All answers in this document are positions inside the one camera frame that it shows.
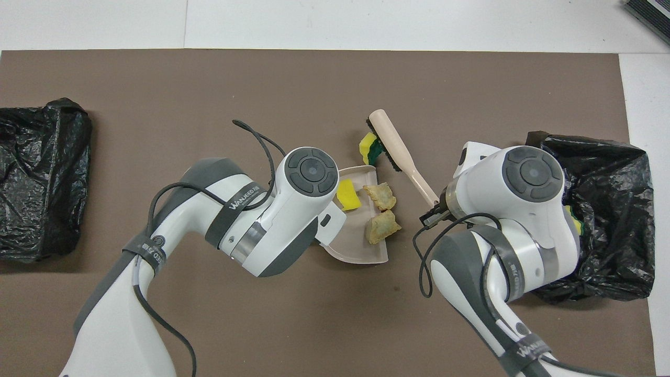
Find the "black trash bag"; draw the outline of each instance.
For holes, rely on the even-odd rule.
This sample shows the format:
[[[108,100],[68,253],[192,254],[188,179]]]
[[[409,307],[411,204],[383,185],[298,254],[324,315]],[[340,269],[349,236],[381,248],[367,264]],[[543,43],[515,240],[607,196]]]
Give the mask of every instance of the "black trash bag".
[[[0,109],[0,259],[74,250],[88,193],[91,122],[67,98]]]
[[[528,133],[526,144],[563,168],[563,204],[584,223],[575,272],[534,291],[548,303],[649,296],[654,284],[654,209],[647,153],[629,144]]]

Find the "round button pad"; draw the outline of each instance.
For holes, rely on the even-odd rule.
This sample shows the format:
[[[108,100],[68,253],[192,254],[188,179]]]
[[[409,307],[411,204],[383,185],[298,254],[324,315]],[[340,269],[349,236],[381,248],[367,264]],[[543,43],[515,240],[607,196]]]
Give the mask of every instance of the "round button pad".
[[[284,172],[291,186],[309,197],[321,197],[333,191],[338,180],[335,161],[317,148],[304,147],[287,157]]]
[[[563,174],[556,159],[547,152],[521,146],[507,152],[502,177],[518,197],[534,203],[546,202],[563,188]]]

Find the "brown table surface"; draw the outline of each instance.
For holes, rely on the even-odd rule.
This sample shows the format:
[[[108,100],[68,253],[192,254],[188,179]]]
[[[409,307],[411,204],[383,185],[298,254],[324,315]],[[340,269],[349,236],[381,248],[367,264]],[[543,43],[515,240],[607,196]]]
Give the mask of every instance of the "brown table surface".
[[[290,150],[315,146],[362,164],[367,115],[386,109],[426,181],[440,192],[462,144],[523,144],[528,131],[628,140],[616,55],[285,50],[5,51],[0,106],[69,97],[94,121],[90,196],[77,250],[35,265],[0,264],[4,376],[57,376],[72,323],[152,196],[200,158],[231,157],[258,182],[267,160],[230,123],[243,119]],[[199,376],[501,376],[470,326],[419,293],[411,237],[425,204],[404,174],[378,164],[403,230],[389,261],[355,266],[316,244],[285,273],[254,278],[187,235],[149,302],[193,344]],[[432,239],[426,235],[424,248]],[[647,302],[512,304],[564,362],[654,372]],[[159,329],[180,376],[183,345]]]

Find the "white floor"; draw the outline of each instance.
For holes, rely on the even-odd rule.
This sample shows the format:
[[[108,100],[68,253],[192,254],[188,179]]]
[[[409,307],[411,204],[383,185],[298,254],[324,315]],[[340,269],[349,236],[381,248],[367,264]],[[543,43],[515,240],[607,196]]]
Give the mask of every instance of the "white floor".
[[[611,52],[620,55],[631,143],[655,183],[658,374],[670,374],[670,46],[620,0],[0,1],[0,51],[289,48]]]

